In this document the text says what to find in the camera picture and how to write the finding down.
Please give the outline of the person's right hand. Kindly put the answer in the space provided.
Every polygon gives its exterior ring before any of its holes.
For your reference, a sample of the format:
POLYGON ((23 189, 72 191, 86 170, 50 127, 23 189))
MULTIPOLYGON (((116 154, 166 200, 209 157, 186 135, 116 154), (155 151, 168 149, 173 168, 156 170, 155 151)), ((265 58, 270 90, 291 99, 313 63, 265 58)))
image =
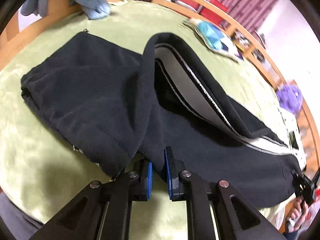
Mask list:
POLYGON ((285 232, 296 233, 306 231, 312 218, 312 206, 309 206, 303 197, 298 197, 293 202, 285 218, 285 232))

